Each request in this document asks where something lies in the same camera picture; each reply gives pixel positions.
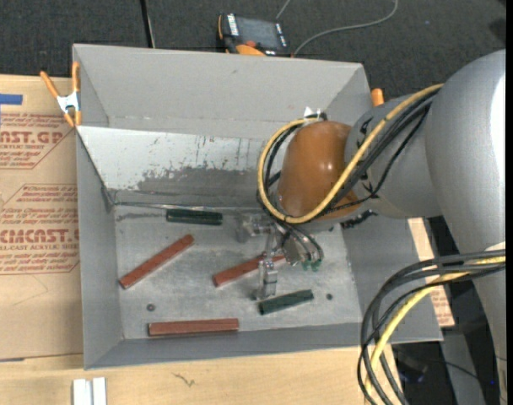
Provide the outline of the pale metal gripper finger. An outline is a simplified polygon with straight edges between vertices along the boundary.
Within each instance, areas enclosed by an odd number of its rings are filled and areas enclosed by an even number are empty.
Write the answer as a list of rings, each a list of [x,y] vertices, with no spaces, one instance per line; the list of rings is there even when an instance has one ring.
[[[240,215],[235,219],[236,239],[240,243],[267,232],[268,220],[261,215]]]
[[[276,294],[278,271],[274,262],[271,260],[263,260],[258,263],[259,284],[257,289],[252,293],[254,300],[264,300],[273,297]]]

